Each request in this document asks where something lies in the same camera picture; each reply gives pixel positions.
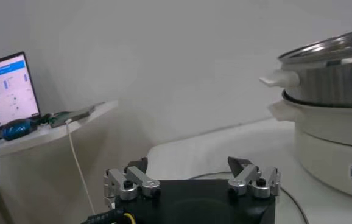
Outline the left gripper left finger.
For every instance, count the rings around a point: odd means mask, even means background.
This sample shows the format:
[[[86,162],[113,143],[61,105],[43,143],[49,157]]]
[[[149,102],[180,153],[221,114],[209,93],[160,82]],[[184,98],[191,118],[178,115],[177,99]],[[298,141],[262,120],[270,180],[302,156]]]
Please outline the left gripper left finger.
[[[135,200],[138,195],[158,198],[161,184],[146,175],[148,159],[131,161],[123,171],[107,169],[104,173],[104,198],[108,201],[119,198],[123,201]]]

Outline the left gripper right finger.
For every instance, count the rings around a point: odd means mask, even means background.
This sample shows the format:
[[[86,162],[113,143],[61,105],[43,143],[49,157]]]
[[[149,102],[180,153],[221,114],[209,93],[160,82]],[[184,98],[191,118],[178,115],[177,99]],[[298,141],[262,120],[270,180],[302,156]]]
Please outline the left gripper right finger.
[[[233,178],[228,180],[228,193],[236,197],[251,194],[258,199],[278,197],[281,190],[281,174],[276,167],[264,170],[250,160],[228,157]]]

